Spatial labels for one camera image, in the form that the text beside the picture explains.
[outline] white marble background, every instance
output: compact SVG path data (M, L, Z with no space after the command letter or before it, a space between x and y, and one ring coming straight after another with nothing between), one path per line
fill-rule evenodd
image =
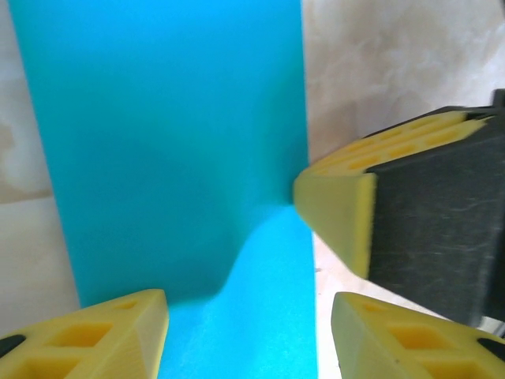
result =
M312 160L505 87L500 0L305 0ZM0 335L78 307L6 0L0 0ZM358 280L315 239L320 377L339 377L336 291L405 300Z

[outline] blue paper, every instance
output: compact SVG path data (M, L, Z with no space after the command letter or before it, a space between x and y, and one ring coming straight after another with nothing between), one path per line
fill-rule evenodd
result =
M315 378L300 3L10 9L82 305L163 288L161 378Z

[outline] yellow plastic part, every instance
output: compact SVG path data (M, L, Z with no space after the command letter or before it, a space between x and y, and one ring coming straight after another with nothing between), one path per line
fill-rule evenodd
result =
M1 379L155 379L168 328L162 290L146 290L17 330Z
M338 293L331 329L342 379L505 377L505 363L477 342L502 339L366 296Z
M376 177L365 171L444 144L460 141L485 125L464 112L419 118L355 141L304 170L294 183L301 218L347 267L368 275Z

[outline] blue foam sheet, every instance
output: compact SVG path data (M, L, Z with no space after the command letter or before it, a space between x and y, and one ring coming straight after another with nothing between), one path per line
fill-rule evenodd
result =
M10 9L82 305L163 288L160 378L315 378L299 1Z

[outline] table surface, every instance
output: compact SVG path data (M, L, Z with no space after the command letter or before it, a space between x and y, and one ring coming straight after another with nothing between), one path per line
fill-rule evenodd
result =
M505 87L498 0L305 0L309 153ZM0 0L0 335L78 308L43 150ZM339 377L329 317L337 291L420 307L351 274L316 236L320 377Z

